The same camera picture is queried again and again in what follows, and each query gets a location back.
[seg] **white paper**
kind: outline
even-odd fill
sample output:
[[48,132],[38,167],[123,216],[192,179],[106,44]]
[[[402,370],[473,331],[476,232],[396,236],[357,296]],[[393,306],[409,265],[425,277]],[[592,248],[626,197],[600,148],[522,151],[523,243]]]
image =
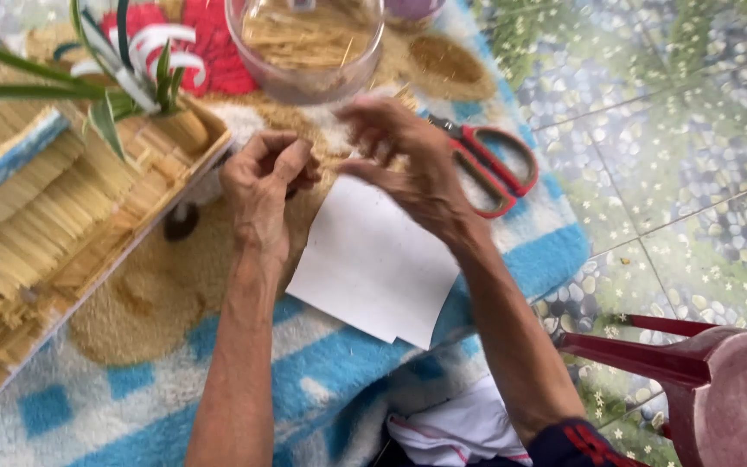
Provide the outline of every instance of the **white paper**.
[[423,349],[460,272],[446,245],[383,191],[339,176],[287,293],[358,329]]

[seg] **handmade straw box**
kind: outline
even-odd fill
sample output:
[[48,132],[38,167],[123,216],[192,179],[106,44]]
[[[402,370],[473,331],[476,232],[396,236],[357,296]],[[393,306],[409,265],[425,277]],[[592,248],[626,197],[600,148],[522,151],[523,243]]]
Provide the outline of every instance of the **handmade straw box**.
[[137,118],[118,124],[121,160],[70,102],[0,103],[0,390],[227,148],[223,122],[181,105],[203,154]]

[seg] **left hand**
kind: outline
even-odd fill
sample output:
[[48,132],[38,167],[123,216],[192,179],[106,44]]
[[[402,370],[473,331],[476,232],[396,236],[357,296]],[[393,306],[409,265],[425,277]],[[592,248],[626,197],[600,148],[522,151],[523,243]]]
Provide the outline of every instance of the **left hand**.
[[312,147],[294,131],[262,131],[223,165],[218,176],[233,210],[236,243],[258,249],[268,259],[287,260],[285,197],[321,179]]

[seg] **sleeve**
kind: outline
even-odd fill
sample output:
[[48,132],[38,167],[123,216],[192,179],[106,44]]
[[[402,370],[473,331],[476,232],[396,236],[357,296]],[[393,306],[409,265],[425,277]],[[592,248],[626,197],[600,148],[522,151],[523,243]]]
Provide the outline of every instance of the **sleeve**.
[[538,467],[647,467],[619,454],[581,419],[547,427],[535,436],[527,451]]

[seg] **hand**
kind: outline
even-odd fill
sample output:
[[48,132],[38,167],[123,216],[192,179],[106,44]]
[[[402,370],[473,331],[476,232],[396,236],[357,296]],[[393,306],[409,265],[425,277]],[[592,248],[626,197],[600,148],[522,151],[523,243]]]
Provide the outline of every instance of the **hand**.
[[[344,161],[338,173],[382,189],[450,248],[464,229],[487,231],[460,186],[446,133],[393,98],[358,97],[336,117],[353,126],[351,144],[363,142],[364,147],[364,158]],[[388,170],[396,154],[409,157],[404,173]]]
[[233,210],[238,243],[280,263],[287,260],[285,197],[320,180],[312,147],[294,131],[262,131],[223,165],[218,176]]

